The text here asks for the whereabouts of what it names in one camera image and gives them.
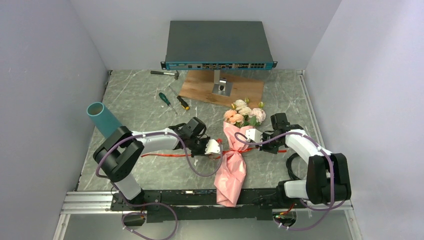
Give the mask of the red ribbon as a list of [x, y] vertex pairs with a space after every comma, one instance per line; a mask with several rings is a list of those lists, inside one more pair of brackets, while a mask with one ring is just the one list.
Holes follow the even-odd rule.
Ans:
[[[255, 150], [256, 148], [247, 148], [246, 150], [238, 150], [238, 153], [247, 153], [250, 152], [252, 150]], [[225, 150], [223, 151], [223, 154], [226, 154], [228, 152], [234, 152], [234, 151], [229, 151], [229, 150]], [[277, 153], [286, 153], [287, 150], [278, 150]], [[147, 157], [147, 156], [158, 156], [158, 157], [171, 157], [171, 158], [180, 158], [180, 157], [184, 157], [185, 154], [171, 154], [171, 153], [147, 153], [147, 154], [142, 154], [141, 158], [143, 157]]]

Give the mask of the pink flower bouquet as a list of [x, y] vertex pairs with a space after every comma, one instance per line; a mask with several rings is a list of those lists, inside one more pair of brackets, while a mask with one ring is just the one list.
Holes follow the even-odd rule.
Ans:
[[[243, 152], [248, 150], [249, 141], [256, 133], [256, 127], [266, 119], [263, 110], [264, 103], [260, 101], [257, 107], [249, 107], [248, 99], [238, 99], [231, 108], [223, 114], [223, 132], [228, 140], [229, 149], [222, 154], [222, 161], [216, 172], [214, 185], [216, 187], [216, 202], [224, 207], [233, 208], [237, 205], [242, 186], [247, 175]], [[240, 133], [238, 141], [235, 134]]]

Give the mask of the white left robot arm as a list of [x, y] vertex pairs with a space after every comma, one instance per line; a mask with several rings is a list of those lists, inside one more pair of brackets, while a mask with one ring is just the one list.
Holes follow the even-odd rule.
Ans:
[[124, 204], [137, 210], [144, 203], [144, 190], [132, 170], [140, 156], [161, 150], [189, 150], [191, 157], [209, 155], [208, 147], [216, 141], [206, 135], [206, 129], [197, 117], [158, 131], [136, 132], [120, 126], [93, 154], [96, 175], [109, 179], [123, 194]]

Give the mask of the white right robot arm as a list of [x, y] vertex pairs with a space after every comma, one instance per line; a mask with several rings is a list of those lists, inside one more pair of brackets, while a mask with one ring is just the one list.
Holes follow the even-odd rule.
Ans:
[[347, 158], [342, 153], [332, 153], [323, 148], [298, 124], [289, 123], [285, 113], [270, 117], [273, 131], [263, 133], [260, 149], [277, 154], [281, 147], [292, 149], [307, 164], [305, 180], [280, 181], [275, 200], [289, 207], [295, 199], [312, 204], [332, 204], [349, 200], [352, 196]]

